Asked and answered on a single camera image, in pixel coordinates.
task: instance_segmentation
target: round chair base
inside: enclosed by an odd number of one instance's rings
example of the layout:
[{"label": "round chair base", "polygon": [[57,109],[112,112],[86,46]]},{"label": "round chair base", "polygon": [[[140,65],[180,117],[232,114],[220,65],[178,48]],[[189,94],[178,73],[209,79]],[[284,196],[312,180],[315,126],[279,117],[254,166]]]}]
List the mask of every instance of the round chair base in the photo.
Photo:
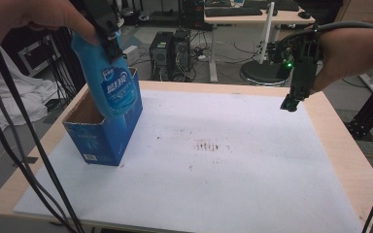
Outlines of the round chair base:
[{"label": "round chair base", "polygon": [[281,64],[269,64],[265,61],[259,64],[257,61],[249,61],[241,66],[239,75],[244,81],[255,85],[282,86],[286,84],[288,77],[277,78]]}]

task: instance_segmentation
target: desk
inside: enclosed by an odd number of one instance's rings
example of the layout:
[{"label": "desk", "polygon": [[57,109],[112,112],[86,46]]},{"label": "desk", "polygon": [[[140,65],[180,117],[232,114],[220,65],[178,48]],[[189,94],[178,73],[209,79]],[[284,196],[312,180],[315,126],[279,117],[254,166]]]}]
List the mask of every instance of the desk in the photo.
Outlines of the desk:
[{"label": "desk", "polygon": [[[215,43],[216,43],[216,29],[217,24],[246,24],[246,25],[254,25],[254,24],[265,24],[267,20],[267,14],[265,10],[262,11],[262,16],[247,16],[247,17],[206,17],[204,16],[205,22],[209,24],[213,24],[213,31],[212,31],[212,40],[211,40],[211,59],[210,59],[210,80],[211,83],[218,82],[217,76],[217,65],[215,59]],[[298,16],[298,12],[286,12],[286,11],[278,11],[278,14],[271,19],[271,28],[275,28],[275,25],[280,24],[308,24],[314,23],[315,20],[311,17],[309,19],[304,19]]]},{"label": "desk", "polygon": [[[241,85],[213,85],[200,83],[155,83],[140,82],[142,90],[182,91],[182,92],[213,92],[227,94],[246,94],[257,96],[278,96],[284,99],[288,88],[268,88],[262,86],[241,86]],[[58,144],[60,138],[65,134],[61,121],[81,98],[85,88],[77,95],[74,101],[68,106],[65,112],[59,117],[52,128],[42,139],[43,146],[47,153],[51,153]],[[350,200],[356,218],[360,223],[366,220],[369,210],[373,204],[373,169],[366,158],[346,130],[343,122],[325,98],[323,93],[317,93],[304,103],[306,113],[316,130],[322,147],[326,152],[328,160],[335,171],[347,198]],[[31,151],[30,156],[36,156],[37,150]],[[42,160],[31,166],[36,173]],[[25,178],[20,170],[16,170],[0,189],[0,215],[19,216],[14,213],[13,208],[28,187]],[[34,217],[45,220],[53,220],[53,217]],[[90,221],[83,224],[94,224],[100,226],[114,226],[108,223],[93,223]]]}]

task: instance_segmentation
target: blue plastic bottle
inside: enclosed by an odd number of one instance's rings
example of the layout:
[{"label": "blue plastic bottle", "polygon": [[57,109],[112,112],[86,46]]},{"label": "blue plastic bottle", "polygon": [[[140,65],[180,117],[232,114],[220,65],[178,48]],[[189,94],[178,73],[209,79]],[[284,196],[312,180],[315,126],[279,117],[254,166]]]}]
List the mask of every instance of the blue plastic bottle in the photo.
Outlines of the blue plastic bottle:
[{"label": "blue plastic bottle", "polygon": [[[116,35],[120,44],[120,35],[118,32]],[[102,116],[120,117],[132,108],[137,90],[123,57],[111,64],[100,43],[93,46],[77,33],[72,39],[72,49],[80,59],[87,87]]]}]

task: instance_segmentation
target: blue cardboard box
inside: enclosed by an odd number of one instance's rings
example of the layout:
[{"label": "blue cardboard box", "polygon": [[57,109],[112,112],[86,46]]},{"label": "blue cardboard box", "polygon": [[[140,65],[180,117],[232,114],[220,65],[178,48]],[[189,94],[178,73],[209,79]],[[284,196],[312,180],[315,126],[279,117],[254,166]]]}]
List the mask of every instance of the blue cardboard box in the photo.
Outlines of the blue cardboard box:
[{"label": "blue cardboard box", "polygon": [[104,118],[87,90],[77,106],[63,119],[63,125],[84,161],[118,166],[142,113],[142,100],[136,69],[130,68],[138,90],[133,108],[118,118]]}]

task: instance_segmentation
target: white cloth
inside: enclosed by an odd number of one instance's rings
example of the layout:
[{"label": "white cloth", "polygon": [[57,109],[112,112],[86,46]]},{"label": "white cloth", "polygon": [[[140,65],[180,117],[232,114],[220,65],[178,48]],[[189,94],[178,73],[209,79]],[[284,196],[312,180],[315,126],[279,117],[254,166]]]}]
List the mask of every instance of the white cloth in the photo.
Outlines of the white cloth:
[{"label": "white cloth", "polygon": [[[7,66],[11,72],[12,78],[17,86],[17,91],[22,99],[23,105],[31,119],[31,121],[36,121],[48,114],[47,107],[45,104],[52,98],[52,96],[57,91],[57,86],[55,82],[33,79],[24,76],[12,59],[1,49],[1,52],[5,58]],[[8,115],[11,117],[14,125],[22,125],[25,123],[20,110],[12,97],[11,92],[6,86],[2,75],[0,73],[0,94],[2,102],[5,105],[5,109]],[[0,110],[0,125],[4,129],[8,126],[8,122],[5,120],[2,111]]]}]

